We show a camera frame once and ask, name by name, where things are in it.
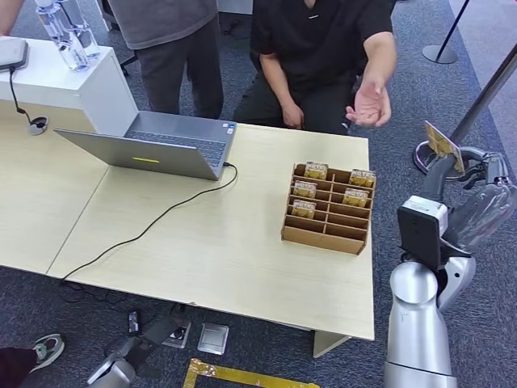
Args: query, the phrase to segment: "small packaged item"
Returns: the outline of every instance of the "small packaged item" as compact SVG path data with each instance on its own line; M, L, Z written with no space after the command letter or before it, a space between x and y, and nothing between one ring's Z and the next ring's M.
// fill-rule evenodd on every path
M364 208L366 206L366 200L368 199L368 192L365 190L359 190L356 188L347 188L344 192L343 203L345 205L358 206Z
M306 165L306 173L303 176L313 179L327 179L327 171L328 164L307 162Z
M375 182L375 173L373 171L352 170L348 183L364 188L371 188Z
M318 185L315 183L303 182L300 180L297 180L294 182L294 194L295 196L306 196L307 198L315 198L315 190L317 187Z
M313 202L307 202L306 200L295 200L293 203L293 211L291 213L294 216L309 218L312 220L314 212L315 211L315 204Z

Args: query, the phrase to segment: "table leg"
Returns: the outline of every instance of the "table leg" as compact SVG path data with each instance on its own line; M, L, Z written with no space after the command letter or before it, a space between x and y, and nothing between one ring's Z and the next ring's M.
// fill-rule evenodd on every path
M349 340L352 337L348 335L328 333L327 331L314 332L314 348L312 356L318 358L329 352L334 348Z

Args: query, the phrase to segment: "cardboard organizer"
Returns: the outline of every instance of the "cardboard organizer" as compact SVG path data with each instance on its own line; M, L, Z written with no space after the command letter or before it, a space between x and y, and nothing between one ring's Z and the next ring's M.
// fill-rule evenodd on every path
M294 168L284 226L282 228L282 238L333 251L355 255L361 253L368 237L376 182L374 182L372 188L363 188L349 184L350 171L328 168L327 179L322 180L306 178L303 176L305 170L305 164L297 164ZM297 180L315 183L315 198L294 196L294 182ZM347 188L368 191L369 195L366 206L360 208L343 205L344 192ZM291 215L295 200L315 203L314 219Z

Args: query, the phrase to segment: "black shirt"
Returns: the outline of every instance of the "black shirt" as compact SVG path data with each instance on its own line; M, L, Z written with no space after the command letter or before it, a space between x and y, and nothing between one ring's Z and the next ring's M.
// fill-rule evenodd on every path
M289 87L309 89L353 77L362 43L391 32L391 0L255 0L251 50L275 53Z

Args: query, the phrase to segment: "laptop power cable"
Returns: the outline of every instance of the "laptop power cable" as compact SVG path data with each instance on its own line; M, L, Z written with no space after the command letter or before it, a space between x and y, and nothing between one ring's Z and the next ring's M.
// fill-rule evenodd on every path
M180 207L180 206L181 206L181 205L184 205L184 204L186 204L186 203L188 203L188 202L195 200L195 198L198 198L198 196L202 196L202 195L204 195L204 194L208 194L209 192L217 192L217 191L220 191L220 190L223 190L223 188L227 188L228 186L230 186L232 183L235 182L235 181L237 179L237 177L238 176L238 174L239 174L239 172L238 172L238 170L237 169L237 167L235 167L235 165L233 165L233 164L232 164L232 163L224 162L223 166L224 166L224 167L231 167L231 168L233 168L233 169L235 170L235 174L233 175L233 177L232 177L230 181L229 181L229 182L227 182L227 183L225 183L225 184L223 184L223 185L222 185L222 186L220 186L220 187L218 187L218 188L211 188L211 189L208 189L208 190L204 190L204 191L202 191L202 192L198 192L198 193L197 193L197 194L195 194L195 195L194 195L194 196L191 196L190 198L189 198L189 199L187 199L187 200L183 200L183 201L181 201L181 202L178 202L178 203L177 203L177 204L174 204L174 205L171 205L171 206L170 206L168 209L167 209L167 210L165 210L165 212L162 213L160 216L155 218L154 221L152 221L152 223L150 223L148 227L146 227L146 228L144 229L142 233L139 234L139 235L137 236L137 237L130 238L129 240L125 240L125 241L122 241L122 242L118 242L118 243L117 243L117 244L112 245L112 246L111 246L111 247L109 247L109 248L106 249L106 250L103 251L103 253L98 255L98 256L96 257L95 259L93 259L93 260L91 260L91 261L90 261L90 262L88 262L88 263L81 265L80 267L77 267L77 268L75 268L75 269L74 269L74 270L72 270L72 271L69 272L69 273L66 274L66 276L63 276L63 277L59 282L60 287L63 286L63 285L67 285L67 283L69 283L69 282L67 282L67 281L66 281L69 277L70 277L70 276L72 276L72 275L73 275L73 274L75 274L75 273L76 273L76 272L78 272L78 271L80 271L80 270L82 270L82 269L83 269L83 268L86 268L86 267L88 267L88 266L90 266L90 265L91 265L91 264L96 263L97 261L98 261L99 259L102 258L103 256L104 256L105 254L106 254L106 253L108 253L108 252L109 252L109 251L112 251L113 249L115 249L115 248L117 248L117 247L121 247L121 246L122 246L122 245L129 244L129 243L133 243L133 242L134 242L134 241L137 241L137 240L141 238L141 237L143 236L144 234L147 233L150 228L152 228L152 226L154 226L155 224L156 224L157 222L158 222L158 221L161 220L162 218L165 217L165 215L167 215L167 214L168 214L168 212L170 212L171 210L173 210L173 209Z

